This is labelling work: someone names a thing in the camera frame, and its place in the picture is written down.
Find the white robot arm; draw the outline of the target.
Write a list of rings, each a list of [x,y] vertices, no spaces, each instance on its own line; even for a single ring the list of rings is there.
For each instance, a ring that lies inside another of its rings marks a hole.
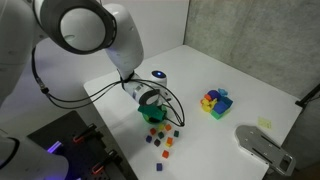
[[[96,0],[0,0],[0,98],[14,90],[36,45],[49,38],[80,55],[105,50],[122,88],[139,104],[159,101],[157,87],[144,86],[135,69],[144,59],[129,11]],[[68,160],[24,138],[0,137],[0,180],[65,180]]]

